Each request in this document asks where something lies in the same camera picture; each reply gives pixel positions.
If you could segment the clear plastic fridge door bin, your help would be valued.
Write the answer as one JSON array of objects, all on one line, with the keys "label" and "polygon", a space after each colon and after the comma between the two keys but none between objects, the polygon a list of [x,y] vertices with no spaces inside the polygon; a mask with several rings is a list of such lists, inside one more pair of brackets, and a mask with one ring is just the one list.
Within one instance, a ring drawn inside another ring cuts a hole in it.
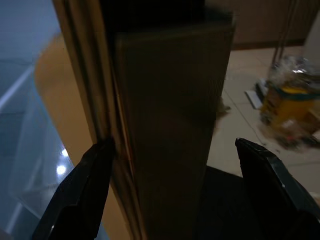
[{"label": "clear plastic fridge door bin", "polygon": [[33,65],[0,61],[0,227],[40,219],[73,169],[35,86]]}]

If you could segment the clear bag yellow packets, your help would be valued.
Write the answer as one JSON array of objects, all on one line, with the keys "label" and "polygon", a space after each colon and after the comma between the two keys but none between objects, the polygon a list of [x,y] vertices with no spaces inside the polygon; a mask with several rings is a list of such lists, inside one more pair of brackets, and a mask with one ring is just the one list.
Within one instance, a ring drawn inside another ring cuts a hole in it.
[{"label": "clear bag yellow packets", "polygon": [[260,109],[262,132],[285,149],[320,149],[320,71],[301,56],[275,62]]}]

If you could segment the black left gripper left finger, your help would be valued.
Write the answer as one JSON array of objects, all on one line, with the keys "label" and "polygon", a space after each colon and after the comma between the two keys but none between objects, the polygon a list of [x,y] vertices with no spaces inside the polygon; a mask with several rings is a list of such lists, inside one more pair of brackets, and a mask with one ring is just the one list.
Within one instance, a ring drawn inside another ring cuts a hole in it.
[{"label": "black left gripper left finger", "polygon": [[32,240],[95,240],[108,196],[115,141],[92,145],[57,187]]}]

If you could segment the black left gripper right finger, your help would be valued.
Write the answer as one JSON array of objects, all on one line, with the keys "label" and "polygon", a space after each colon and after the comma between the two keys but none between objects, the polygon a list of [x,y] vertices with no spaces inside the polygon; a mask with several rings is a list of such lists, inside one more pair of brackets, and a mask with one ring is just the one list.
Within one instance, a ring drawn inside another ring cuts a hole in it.
[{"label": "black left gripper right finger", "polygon": [[320,206],[265,147],[235,140],[245,188],[267,240],[320,240]]}]

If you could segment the brown wooden cabinet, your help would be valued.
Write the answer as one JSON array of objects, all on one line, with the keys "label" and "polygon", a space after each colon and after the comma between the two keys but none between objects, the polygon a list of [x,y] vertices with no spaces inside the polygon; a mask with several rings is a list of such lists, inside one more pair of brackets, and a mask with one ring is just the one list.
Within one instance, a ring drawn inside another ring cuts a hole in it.
[{"label": "brown wooden cabinet", "polygon": [[[275,47],[293,0],[230,0],[236,30],[234,50]],[[320,0],[298,0],[286,44],[302,46],[320,9]]]}]

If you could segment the grey fridge compartment door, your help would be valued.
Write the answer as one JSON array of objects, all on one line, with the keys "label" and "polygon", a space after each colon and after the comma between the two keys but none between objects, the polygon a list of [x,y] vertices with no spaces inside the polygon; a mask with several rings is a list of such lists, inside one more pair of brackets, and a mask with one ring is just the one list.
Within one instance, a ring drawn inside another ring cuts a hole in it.
[{"label": "grey fridge compartment door", "polygon": [[113,137],[131,240],[191,240],[235,19],[204,0],[52,0],[80,116]]}]

